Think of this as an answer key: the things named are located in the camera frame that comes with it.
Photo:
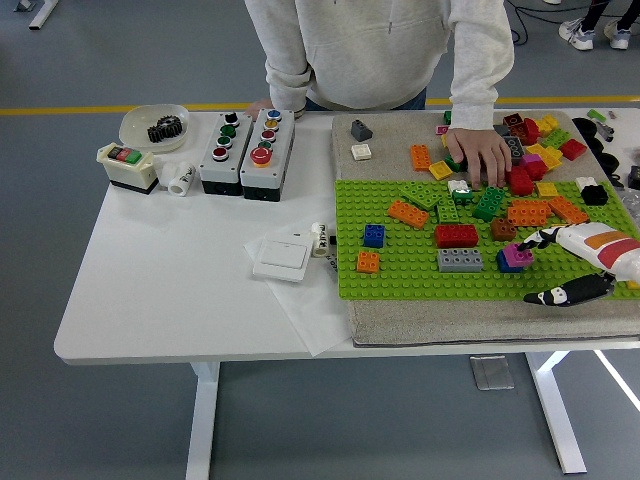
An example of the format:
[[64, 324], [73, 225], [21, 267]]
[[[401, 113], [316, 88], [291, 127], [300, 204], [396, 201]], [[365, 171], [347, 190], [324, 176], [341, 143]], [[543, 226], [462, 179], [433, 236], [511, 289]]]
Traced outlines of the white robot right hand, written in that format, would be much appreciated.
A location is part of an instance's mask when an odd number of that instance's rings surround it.
[[560, 286], [524, 296], [526, 303], [569, 307], [610, 295], [618, 281], [639, 281], [639, 241], [604, 223], [588, 222], [541, 229], [517, 249], [543, 249], [551, 243], [600, 268]]

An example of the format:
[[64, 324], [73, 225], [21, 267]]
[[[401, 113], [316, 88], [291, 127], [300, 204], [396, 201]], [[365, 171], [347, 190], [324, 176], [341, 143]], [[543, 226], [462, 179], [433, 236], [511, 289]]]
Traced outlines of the person's right hand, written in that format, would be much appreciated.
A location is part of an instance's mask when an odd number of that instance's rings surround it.
[[250, 116], [253, 120], [256, 120], [257, 117], [259, 116], [259, 113], [261, 110], [263, 109], [273, 109], [273, 103], [269, 98], [264, 98], [264, 99], [260, 99], [257, 101], [254, 101], [253, 103], [249, 104], [244, 113], [248, 116]]

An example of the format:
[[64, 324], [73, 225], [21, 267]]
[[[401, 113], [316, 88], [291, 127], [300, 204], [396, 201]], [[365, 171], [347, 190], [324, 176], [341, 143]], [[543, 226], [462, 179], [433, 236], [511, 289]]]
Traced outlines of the person's left hand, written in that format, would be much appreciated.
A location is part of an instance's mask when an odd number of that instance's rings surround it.
[[489, 186], [504, 186], [506, 173], [512, 168], [511, 150], [495, 130], [449, 128], [445, 137], [452, 159], [456, 163], [467, 160], [475, 190], [482, 185], [482, 172], [485, 172]]

